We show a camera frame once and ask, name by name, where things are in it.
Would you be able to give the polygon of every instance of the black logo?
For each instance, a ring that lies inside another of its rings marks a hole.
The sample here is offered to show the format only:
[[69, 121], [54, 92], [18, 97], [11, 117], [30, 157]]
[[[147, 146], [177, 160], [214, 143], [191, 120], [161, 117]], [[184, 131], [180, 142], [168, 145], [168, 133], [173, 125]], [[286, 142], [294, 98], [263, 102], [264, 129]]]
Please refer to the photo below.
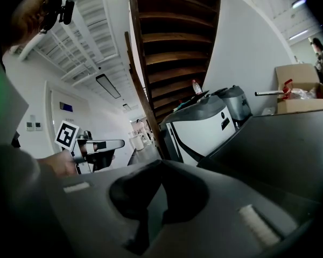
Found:
[[56, 141], [67, 146], [71, 147], [72, 140], [75, 137], [76, 128], [66, 123], [63, 123]]

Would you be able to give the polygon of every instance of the hand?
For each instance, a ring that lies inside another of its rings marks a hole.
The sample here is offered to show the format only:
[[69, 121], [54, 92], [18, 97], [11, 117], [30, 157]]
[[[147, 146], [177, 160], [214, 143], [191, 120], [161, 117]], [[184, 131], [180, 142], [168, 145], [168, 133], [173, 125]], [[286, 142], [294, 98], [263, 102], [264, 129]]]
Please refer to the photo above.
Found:
[[51, 155], [44, 159], [39, 159], [37, 161], [41, 164], [51, 166], [58, 177], [67, 177], [77, 174], [76, 164], [68, 150], [63, 150], [60, 153]]

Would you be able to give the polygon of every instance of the fluorescent light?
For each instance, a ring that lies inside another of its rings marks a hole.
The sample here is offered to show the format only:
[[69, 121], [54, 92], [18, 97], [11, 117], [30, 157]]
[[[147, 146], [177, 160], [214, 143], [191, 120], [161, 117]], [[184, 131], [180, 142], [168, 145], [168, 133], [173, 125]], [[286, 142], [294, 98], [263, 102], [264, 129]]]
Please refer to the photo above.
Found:
[[96, 80], [104, 89], [106, 89], [106, 91], [109, 94], [113, 96], [113, 98], [121, 97], [120, 93], [116, 90], [113, 84], [108, 80], [105, 74], [97, 76]]
[[122, 106], [123, 106], [123, 108], [125, 108], [127, 111], [130, 111], [130, 110], [131, 110], [131, 108], [128, 106], [128, 104], [127, 104], [127, 103], [126, 103], [126, 104], [123, 104]]
[[292, 8], [297, 8], [297, 7], [299, 7], [299, 6], [301, 6], [301, 5], [303, 5], [303, 4], [305, 4], [305, 2], [306, 2], [306, 0], [298, 0], [298, 1], [296, 1], [296, 2], [294, 2], [293, 4], [292, 4]]
[[304, 30], [303, 32], [300, 32], [300, 33], [298, 33], [298, 34], [296, 34], [296, 35], [294, 35], [294, 36], [290, 37], [290, 39], [289, 39], [289, 40], [292, 40], [292, 39], [294, 39], [294, 38], [296, 38], [296, 37], [298, 37], [298, 36], [300, 36], [300, 35], [302, 35], [302, 34], [304, 34], [304, 33], [307, 33], [307, 32], [308, 32], [308, 30]]

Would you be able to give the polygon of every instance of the cardboard box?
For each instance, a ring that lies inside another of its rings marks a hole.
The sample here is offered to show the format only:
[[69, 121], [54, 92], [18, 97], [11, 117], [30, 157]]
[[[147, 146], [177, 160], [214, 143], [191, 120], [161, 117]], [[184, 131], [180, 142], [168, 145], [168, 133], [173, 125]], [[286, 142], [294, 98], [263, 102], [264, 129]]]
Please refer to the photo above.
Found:
[[319, 83], [318, 75], [311, 64], [293, 64], [275, 68], [278, 78], [279, 90], [284, 83], [292, 79], [293, 87], [310, 91], [315, 88], [317, 99], [278, 99], [277, 113], [296, 113], [323, 110], [323, 84]]

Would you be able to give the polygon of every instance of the white machine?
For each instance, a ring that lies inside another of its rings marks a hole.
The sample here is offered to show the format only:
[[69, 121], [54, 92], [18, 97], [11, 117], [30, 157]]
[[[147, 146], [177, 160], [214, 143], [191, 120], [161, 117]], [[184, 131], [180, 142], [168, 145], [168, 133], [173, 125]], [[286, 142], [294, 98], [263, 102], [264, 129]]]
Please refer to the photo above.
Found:
[[218, 96], [172, 113], [160, 127], [171, 160], [192, 166], [235, 133], [227, 106]]
[[90, 131], [62, 121], [55, 143], [70, 151], [76, 162], [78, 174], [89, 174], [109, 167], [116, 149], [124, 146], [124, 140], [92, 140]]

